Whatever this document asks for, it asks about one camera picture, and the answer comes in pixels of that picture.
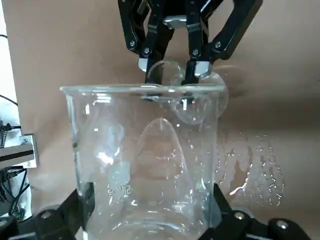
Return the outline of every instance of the black clamp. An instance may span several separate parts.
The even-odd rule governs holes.
[[[263,0],[233,0],[234,9],[220,33],[209,42],[208,21],[223,0],[118,0],[127,48],[139,55],[139,67],[148,75],[153,64],[165,56],[174,34],[170,21],[184,23],[188,30],[190,60],[182,85],[196,84],[216,60],[233,54]],[[145,34],[144,21],[151,9]]]

